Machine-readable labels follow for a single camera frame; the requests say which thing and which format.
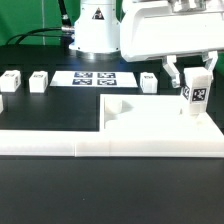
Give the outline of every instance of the black surface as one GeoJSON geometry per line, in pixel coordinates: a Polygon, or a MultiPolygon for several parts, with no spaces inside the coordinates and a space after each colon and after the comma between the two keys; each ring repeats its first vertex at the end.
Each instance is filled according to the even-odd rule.
{"type": "MultiPolygon", "coordinates": [[[[159,79],[159,94],[176,94],[159,61],[90,63],[59,47],[1,47],[0,53],[2,73],[23,74],[16,94],[4,95],[1,129],[96,130],[100,93],[141,94],[52,87],[32,95],[27,84],[35,70],[49,71],[50,78],[56,70],[150,71],[159,79]],[[88,122],[81,122],[84,117],[88,122]]],[[[200,63],[181,59],[178,66],[200,63]]],[[[223,83],[215,74],[208,106],[220,128],[223,83]]],[[[223,224],[223,211],[223,159],[0,157],[3,224],[223,224]]]]}
{"type": "Polygon", "coordinates": [[[0,220],[223,224],[222,159],[1,160],[0,220]]]}

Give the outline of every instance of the white platform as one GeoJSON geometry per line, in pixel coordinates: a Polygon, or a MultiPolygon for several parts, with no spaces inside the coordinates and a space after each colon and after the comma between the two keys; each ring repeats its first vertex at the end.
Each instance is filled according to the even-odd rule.
{"type": "Polygon", "coordinates": [[[181,115],[179,96],[116,95],[117,115],[105,113],[107,97],[100,132],[2,130],[0,155],[224,157],[223,134],[207,113],[181,115]]]}

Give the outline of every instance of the cable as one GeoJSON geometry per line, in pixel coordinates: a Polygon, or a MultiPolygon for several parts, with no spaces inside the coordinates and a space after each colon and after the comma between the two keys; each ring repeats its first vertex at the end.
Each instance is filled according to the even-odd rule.
{"type": "Polygon", "coordinates": [[[71,20],[68,17],[64,0],[58,0],[59,8],[61,11],[61,19],[62,19],[62,25],[64,26],[71,26],[71,20]]]}
{"type": "MultiPolygon", "coordinates": [[[[24,36],[25,34],[18,34],[18,35],[16,35],[16,36],[13,36],[13,37],[11,37],[10,39],[8,39],[8,41],[5,43],[5,45],[9,45],[9,43],[13,40],[13,39],[15,39],[15,38],[17,38],[17,37],[22,37],[22,36],[24,36]]],[[[30,34],[29,36],[31,36],[31,37],[59,37],[59,38],[61,38],[61,37],[70,37],[71,35],[66,35],[66,34],[63,34],[63,35],[45,35],[45,34],[30,34]]]]}
{"type": "Polygon", "coordinates": [[[17,41],[16,45],[20,44],[21,41],[23,41],[27,36],[30,36],[35,33],[42,33],[42,32],[48,32],[48,31],[58,31],[61,30],[61,27],[51,27],[51,28],[42,28],[42,29],[37,29],[37,30],[32,30],[26,34],[23,34],[17,41]]]}

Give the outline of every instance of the white robot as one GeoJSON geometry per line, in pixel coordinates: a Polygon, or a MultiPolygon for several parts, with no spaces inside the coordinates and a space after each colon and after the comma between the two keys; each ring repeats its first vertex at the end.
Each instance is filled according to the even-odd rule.
{"type": "Polygon", "coordinates": [[[124,0],[121,54],[126,61],[162,59],[174,88],[183,86],[183,113],[206,111],[218,50],[224,48],[222,0],[124,0]],[[185,83],[177,57],[201,55],[205,67],[186,68],[185,83]]]}

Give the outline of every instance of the white box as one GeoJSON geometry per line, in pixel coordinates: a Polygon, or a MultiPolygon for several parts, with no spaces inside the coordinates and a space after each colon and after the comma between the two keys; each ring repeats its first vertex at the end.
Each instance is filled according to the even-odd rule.
{"type": "Polygon", "coordinates": [[[31,93],[44,93],[48,85],[48,73],[34,72],[29,79],[29,85],[31,93]]]}
{"type": "Polygon", "coordinates": [[[2,95],[0,95],[0,113],[3,111],[2,95]]]}
{"type": "Polygon", "coordinates": [[[1,92],[15,92],[21,84],[21,73],[18,70],[6,71],[0,78],[1,92]]]}
{"type": "Polygon", "coordinates": [[[186,85],[181,95],[183,98],[183,113],[195,115],[206,112],[212,72],[203,67],[184,69],[186,85]]]}
{"type": "Polygon", "coordinates": [[[140,86],[143,93],[157,93],[158,80],[153,73],[143,72],[140,75],[140,86]]]}

